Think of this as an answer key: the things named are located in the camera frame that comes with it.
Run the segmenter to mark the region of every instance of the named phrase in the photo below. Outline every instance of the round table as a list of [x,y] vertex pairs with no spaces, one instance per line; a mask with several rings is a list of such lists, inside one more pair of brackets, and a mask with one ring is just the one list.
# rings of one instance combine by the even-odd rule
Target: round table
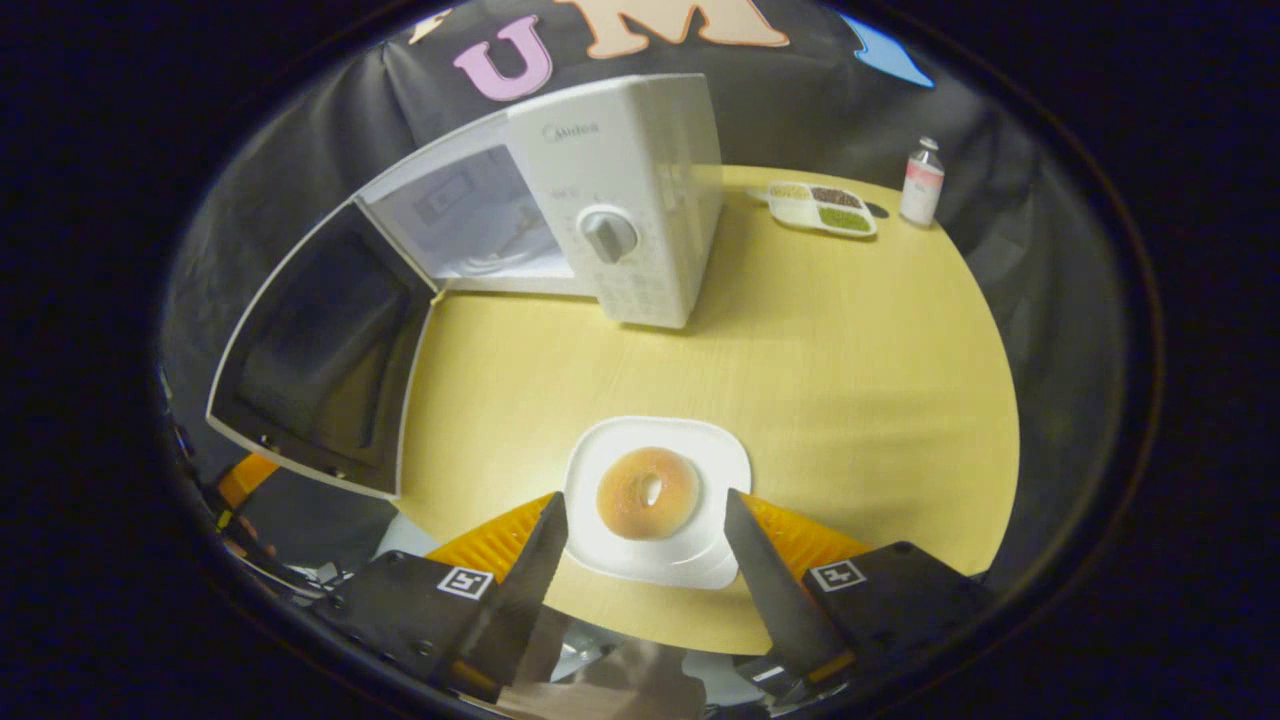
[[[724,210],[682,331],[620,325],[590,300],[449,293],[407,409],[397,506],[448,541],[561,489],[605,418],[692,418],[745,445],[753,492],[873,546],[911,541],[984,570],[1018,482],[1018,410],[995,320],[937,224],[895,190],[724,167]],[[890,210],[868,240],[777,224],[745,195],[772,181],[847,188]],[[547,605],[635,637],[763,655],[741,573],[721,591],[604,577],[567,555]]]

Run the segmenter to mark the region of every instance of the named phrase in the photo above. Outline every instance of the bottle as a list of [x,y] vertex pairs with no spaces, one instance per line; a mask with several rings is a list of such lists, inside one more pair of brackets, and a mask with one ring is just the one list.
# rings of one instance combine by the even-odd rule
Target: bottle
[[933,211],[938,208],[945,174],[938,160],[938,143],[933,138],[922,137],[920,147],[906,158],[906,181],[902,183],[899,214],[922,227],[933,224]]

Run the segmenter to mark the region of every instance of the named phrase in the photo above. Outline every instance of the open microwave door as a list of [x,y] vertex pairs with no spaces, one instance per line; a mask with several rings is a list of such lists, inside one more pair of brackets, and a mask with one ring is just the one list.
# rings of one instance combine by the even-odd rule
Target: open microwave door
[[308,233],[223,354],[210,425],[305,477],[399,495],[399,454],[434,288],[357,202]]

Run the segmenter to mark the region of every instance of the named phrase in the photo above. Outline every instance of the square plate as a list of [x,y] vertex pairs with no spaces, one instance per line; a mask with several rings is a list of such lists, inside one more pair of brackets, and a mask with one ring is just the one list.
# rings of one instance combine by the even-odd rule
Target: square plate
[[[600,520],[595,495],[604,473],[622,455],[666,447],[685,456],[701,488],[692,516],[673,536],[657,541],[621,538]],[[728,488],[751,492],[751,462],[732,433],[680,418],[611,418],[579,438],[564,473],[568,556],[614,578],[685,588],[719,589],[733,582],[737,560],[724,538]]]

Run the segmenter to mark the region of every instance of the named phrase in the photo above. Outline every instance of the white microwave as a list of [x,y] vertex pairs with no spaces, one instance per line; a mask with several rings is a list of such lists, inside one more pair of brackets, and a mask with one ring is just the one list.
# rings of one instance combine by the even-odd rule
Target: white microwave
[[591,296],[613,320],[682,328],[721,211],[719,164],[700,74],[581,85],[436,140],[273,270],[223,352],[209,423],[306,477],[398,496],[431,299]]
[[588,295],[682,328],[721,211],[707,78],[581,85],[476,120],[356,193],[442,290]]

